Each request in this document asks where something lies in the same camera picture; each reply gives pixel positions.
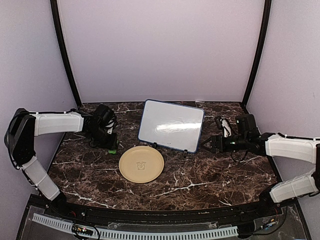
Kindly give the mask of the green and black eraser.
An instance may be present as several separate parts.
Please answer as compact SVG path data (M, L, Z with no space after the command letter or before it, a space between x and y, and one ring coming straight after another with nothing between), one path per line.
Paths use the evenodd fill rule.
M115 148L115 149L109 149L109 150L108 150L108 153L109 153L109 154L112 154L112 155L115 155L115 154L117 153L117 150L118 150L117 148Z

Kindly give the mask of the blue framed whiteboard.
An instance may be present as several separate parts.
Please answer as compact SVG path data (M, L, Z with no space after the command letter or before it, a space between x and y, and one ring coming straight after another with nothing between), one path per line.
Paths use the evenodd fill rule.
M205 111L201 108L148 99L137 137L142 142L194 154L204 120Z

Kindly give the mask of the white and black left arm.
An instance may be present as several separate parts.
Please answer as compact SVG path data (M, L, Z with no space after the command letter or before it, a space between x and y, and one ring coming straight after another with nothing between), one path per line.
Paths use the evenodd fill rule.
M19 108L8 125L4 144L12 166L21 170L31 185L51 202L50 208L58 217L67 218L71 208L65 203L64 193L38 160L35 138L62 133L84 133L92 147L116 151L118 136L113 131L116 121L113 110L103 104L91 113L76 109L37 112Z

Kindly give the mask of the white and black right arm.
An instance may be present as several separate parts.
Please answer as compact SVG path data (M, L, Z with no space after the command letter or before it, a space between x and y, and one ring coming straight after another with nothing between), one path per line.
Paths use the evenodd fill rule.
M277 203L306 195L314 196L320 192L320 140L318 138L293 137L269 132L254 136L248 133L228 137L214 135L202 142L200 146L213 154L244 150L258 156L283 157L315 165L314 169L308 173L267 188L262 194L263 200L255 205L255 213L260 217L266 217L274 210Z

